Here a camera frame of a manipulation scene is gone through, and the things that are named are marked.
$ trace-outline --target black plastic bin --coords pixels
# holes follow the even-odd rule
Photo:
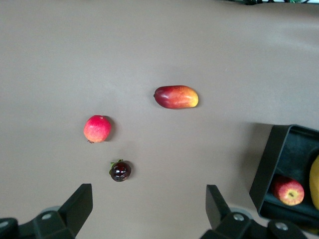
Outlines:
[[[319,210],[312,203],[309,189],[310,168],[318,155],[319,131],[295,124],[272,127],[249,192],[261,217],[289,220],[302,229],[319,229]],[[275,174],[302,184],[302,203],[287,206],[274,197],[270,185]]]

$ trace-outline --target table surface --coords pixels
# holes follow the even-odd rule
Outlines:
[[[28,222],[92,183],[78,239],[196,239],[215,184],[266,225],[248,192],[271,126],[319,129],[318,19],[311,4],[0,1],[0,218]],[[166,85],[198,106],[162,108]],[[86,141],[92,115],[111,119],[106,142]],[[120,158],[133,172],[117,183]]]

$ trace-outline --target apple in tray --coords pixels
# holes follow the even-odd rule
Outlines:
[[[271,191],[277,199],[289,206],[300,204],[305,196],[304,188],[297,180],[283,175],[274,176]]]

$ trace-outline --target red mango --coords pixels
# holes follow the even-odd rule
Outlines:
[[[168,109],[192,108],[198,104],[198,95],[188,86],[162,86],[155,90],[156,102]]]

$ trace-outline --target black container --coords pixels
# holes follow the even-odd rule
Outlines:
[[[309,172],[319,155],[319,131],[299,125],[274,125],[250,189],[258,214],[267,219],[289,220],[302,229],[319,229],[319,210],[311,199]],[[274,197],[270,185],[275,174],[299,181],[304,200],[287,206]]]

